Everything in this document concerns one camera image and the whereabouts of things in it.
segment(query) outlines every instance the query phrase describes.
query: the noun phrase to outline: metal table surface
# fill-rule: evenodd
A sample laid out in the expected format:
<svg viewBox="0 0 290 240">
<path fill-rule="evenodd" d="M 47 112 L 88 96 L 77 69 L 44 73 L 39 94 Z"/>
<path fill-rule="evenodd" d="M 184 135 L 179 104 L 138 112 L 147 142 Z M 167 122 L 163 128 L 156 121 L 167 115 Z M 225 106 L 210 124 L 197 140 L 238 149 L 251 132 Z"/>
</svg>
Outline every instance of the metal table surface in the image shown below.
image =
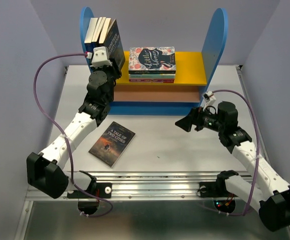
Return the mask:
<svg viewBox="0 0 290 240">
<path fill-rule="evenodd" d="M 36 202 L 26 240 L 288 240 L 288 228 L 270 232 L 255 212 L 226 217 L 202 201 L 116 202 L 111 214 L 79 216 L 76 203 Z M 241 211 L 243 204 L 238 204 Z"/>
<path fill-rule="evenodd" d="M 90 72 L 87 66 L 69 66 L 55 120 L 66 127 L 83 103 Z M 218 66 L 209 89 L 231 89 L 243 94 L 235 66 Z M 255 139 L 246 104 L 232 93 L 217 93 L 219 101 L 234 102 L 239 111 L 240 126 Z M 117 116 L 109 115 L 104 122 L 75 150 L 75 170 L 91 172 L 205 172 L 223 170 L 245 171 L 245 168 L 223 147 L 216 132 L 204 129 L 187 133 L 175 126 L 180 116 Z M 103 164 L 88 150 L 113 122 L 136 133 L 114 168 Z M 50 143 L 59 135 L 51 132 Z M 70 170 L 69 161 L 65 169 Z"/>
<path fill-rule="evenodd" d="M 71 65 L 59 101 L 56 121 L 66 127 L 86 94 L 89 71 Z M 218 66 L 210 90 L 231 89 L 243 94 L 235 66 Z M 253 139 L 254 129 L 245 103 L 229 93 L 220 101 L 234 102 L 240 126 Z M 212 201 L 196 196 L 198 182 L 213 181 L 223 170 L 235 170 L 251 181 L 245 168 L 220 144 L 215 132 L 186 133 L 175 127 L 178 116 L 108 116 L 74 152 L 75 170 L 84 170 L 98 182 L 112 182 L 114 210 L 100 218 L 79 216 L 77 200 L 66 193 L 51 199 L 29 187 L 16 239 L 71 240 L 280 240 L 290 239 L 289 228 L 272 233 L 255 212 L 246 217 L 218 215 L 199 204 Z M 105 129 L 116 121 L 136 132 L 136 137 L 114 168 L 88 153 Z M 50 141 L 59 132 L 53 128 Z M 241 212 L 239 203 L 235 212 Z M 101 210 L 108 206 L 101 203 Z"/>
</svg>

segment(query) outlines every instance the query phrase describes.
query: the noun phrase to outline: metal frame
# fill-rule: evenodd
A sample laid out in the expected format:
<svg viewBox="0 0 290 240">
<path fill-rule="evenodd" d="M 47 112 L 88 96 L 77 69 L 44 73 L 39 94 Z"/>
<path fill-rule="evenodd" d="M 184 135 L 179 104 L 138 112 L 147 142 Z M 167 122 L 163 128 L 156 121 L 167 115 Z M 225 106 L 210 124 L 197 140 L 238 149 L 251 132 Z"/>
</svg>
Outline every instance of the metal frame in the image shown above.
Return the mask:
<svg viewBox="0 0 290 240">
<path fill-rule="evenodd" d="M 21 211 L 20 218 L 19 218 L 17 230 L 15 233 L 15 237 L 14 237 L 15 240 L 24 239 L 32 207 L 33 207 L 33 201 L 25 200 L 24 206 Z"/>
<path fill-rule="evenodd" d="M 89 172 L 97 182 L 111 182 L 111 201 L 174 201 L 199 200 L 199 182 L 214 181 L 219 172 Z M 239 174 L 248 182 L 247 171 Z M 29 187 L 26 201 L 77 201 L 65 192 L 52 199 L 34 187 Z"/>
</svg>

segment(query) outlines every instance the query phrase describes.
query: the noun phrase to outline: purple-gray wall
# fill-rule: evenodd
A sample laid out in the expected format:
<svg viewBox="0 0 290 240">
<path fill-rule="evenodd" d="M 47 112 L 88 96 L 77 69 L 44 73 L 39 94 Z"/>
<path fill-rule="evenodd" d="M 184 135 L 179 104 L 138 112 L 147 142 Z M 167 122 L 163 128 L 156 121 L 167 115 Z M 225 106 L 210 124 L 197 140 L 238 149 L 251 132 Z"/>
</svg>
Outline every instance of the purple-gray wall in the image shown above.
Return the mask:
<svg viewBox="0 0 290 240">
<path fill-rule="evenodd" d="M 29 0 L 0 0 L 0 240 L 13 239 L 27 189 L 26 156 L 46 144 L 51 125 L 35 105 L 38 66 L 56 55 Z M 64 67 L 43 68 L 38 96 L 55 112 Z"/>
<path fill-rule="evenodd" d="M 243 64 L 279 0 L 31 0 L 58 54 L 81 51 L 79 16 L 90 7 L 96 17 L 116 18 L 123 47 L 174 46 L 200 52 L 217 8 L 229 18 L 221 64 Z M 65 59 L 66 65 L 85 64 Z"/>
<path fill-rule="evenodd" d="M 282 0 L 243 67 L 271 164 L 290 182 L 290 0 Z"/>
</svg>

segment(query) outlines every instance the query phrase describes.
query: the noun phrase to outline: black mounting bracket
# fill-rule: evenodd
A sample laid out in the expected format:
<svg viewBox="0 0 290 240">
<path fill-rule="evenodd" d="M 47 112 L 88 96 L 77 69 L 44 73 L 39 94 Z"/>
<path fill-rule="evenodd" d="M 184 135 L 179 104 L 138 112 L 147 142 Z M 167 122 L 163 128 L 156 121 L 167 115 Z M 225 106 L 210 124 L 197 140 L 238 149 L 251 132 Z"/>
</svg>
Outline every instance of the black mounting bracket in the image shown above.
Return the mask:
<svg viewBox="0 0 290 240">
<path fill-rule="evenodd" d="M 112 189 L 112 183 L 111 182 L 98 182 L 95 185 L 94 189 L 87 189 L 86 192 L 89 194 L 92 194 L 94 196 L 100 197 L 102 199 L 110 199 L 111 198 L 111 192 L 106 193 L 105 188 L 109 187 Z M 73 191 L 73 193 L 67 193 L 68 199 L 91 199 L 92 197 L 86 196 L 85 194 L 81 193 L 78 190 Z"/>
<path fill-rule="evenodd" d="M 68 186 L 68 177 L 57 165 L 43 156 L 31 153 L 26 159 L 27 182 L 53 199 L 59 198 Z"/>
<path fill-rule="evenodd" d="M 198 190 L 201 198 L 225 198 L 230 194 L 226 189 L 225 180 L 239 175 L 233 170 L 222 171 L 217 175 L 216 181 L 201 181 Z"/>
</svg>

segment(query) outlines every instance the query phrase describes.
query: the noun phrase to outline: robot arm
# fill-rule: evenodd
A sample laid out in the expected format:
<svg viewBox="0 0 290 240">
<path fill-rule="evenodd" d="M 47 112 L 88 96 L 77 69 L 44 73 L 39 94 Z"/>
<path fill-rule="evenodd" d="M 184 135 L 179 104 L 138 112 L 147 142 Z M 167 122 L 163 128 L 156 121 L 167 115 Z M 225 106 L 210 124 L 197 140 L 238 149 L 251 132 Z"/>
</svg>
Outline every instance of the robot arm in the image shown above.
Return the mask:
<svg viewBox="0 0 290 240">
<path fill-rule="evenodd" d="M 94 48 L 92 58 L 93 73 L 87 84 L 87 95 L 74 119 L 65 129 L 66 135 L 60 135 L 39 154 L 32 152 L 26 160 L 27 181 L 30 185 L 56 199 L 64 191 L 76 189 L 68 180 L 70 172 L 63 171 L 68 160 L 68 139 L 72 152 L 106 118 L 110 103 L 114 100 L 116 79 L 121 77 L 116 62 L 109 59 L 108 49 Z M 81 189 L 91 193 L 96 178 L 86 172 L 74 173 L 75 182 Z"/>
<path fill-rule="evenodd" d="M 253 176 L 256 167 L 256 147 L 246 131 L 238 126 L 236 106 L 223 101 L 218 104 L 218 112 L 211 113 L 209 109 L 214 107 L 210 106 L 210 102 L 214 102 L 215 98 L 212 92 L 208 95 L 208 100 L 211 101 L 206 101 L 207 106 L 192 108 L 186 117 L 176 122 L 176 126 L 187 132 L 190 132 L 192 125 L 196 126 L 196 131 L 208 128 L 218 132 L 222 145 Z M 271 231 L 289 226 L 290 184 L 282 179 L 261 155 L 256 184 L 259 188 L 254 188 L 250 205 L 259 213 L 263 224 Z M 245 202 L 248 201 L 252 187 L 233 170 L 223 171 L 215 182 L 201 182 L 200 186 L 204 186 L 204 190 L 200 192 L 202 198 L 222 198 L 233 194 Z M 219 207 L 220 211 L 226 211 L 227 206 L 216 207 Z"/>
</svg>

